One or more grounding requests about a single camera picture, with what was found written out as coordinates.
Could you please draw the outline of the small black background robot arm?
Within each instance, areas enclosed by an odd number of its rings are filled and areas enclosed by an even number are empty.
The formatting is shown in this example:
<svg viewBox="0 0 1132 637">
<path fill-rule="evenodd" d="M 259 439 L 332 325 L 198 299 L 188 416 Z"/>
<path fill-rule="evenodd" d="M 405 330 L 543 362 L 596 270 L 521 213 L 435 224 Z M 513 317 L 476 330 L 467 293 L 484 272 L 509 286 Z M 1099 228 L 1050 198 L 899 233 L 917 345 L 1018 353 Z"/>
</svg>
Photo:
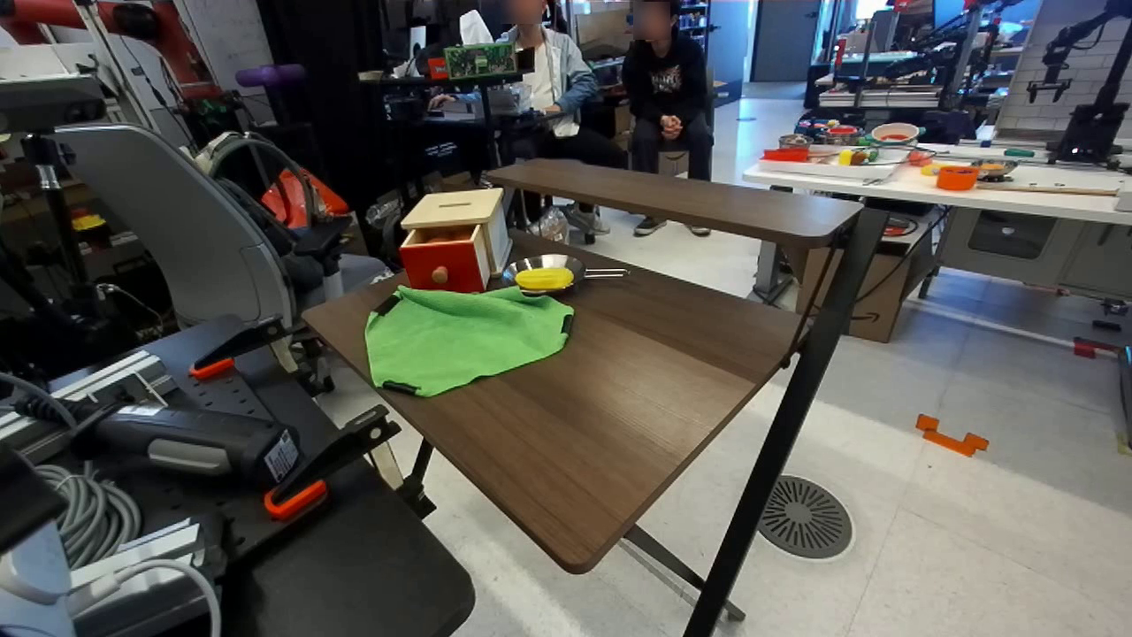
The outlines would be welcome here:
<svg viewBox="0 0 1132 637">
<path fill-rule="evenodd" d="M 1123 122 L 1123 112 L 1129 112 L 1116 91 L 1132 64 L 1132 0 L 1105 0 L 1081 20 L 1057 28 L 1040 55 L 1042 64 L 1040 78 L 1024 83 L 1024 100 L 1035 100 L 1040 91 L 1048 91 L 1050 100 L 1061 100 L 1073 87 L 1069 55 L 1094 48 L 1107 35 L 1112 20 L 1123 20 L 1123 40 L 1112 55 L 1112 68 L 1097 83 L 1097 96 L 1090 102 L 1077 102 L 1069 112 L 1063 129 L 1048 145 L 1050 162 L 1057 158 L 1097 162 L 1097 167 L 1116 162 L 1116 153 L 1120 153 L 1116 127 Z"/>
</svg>

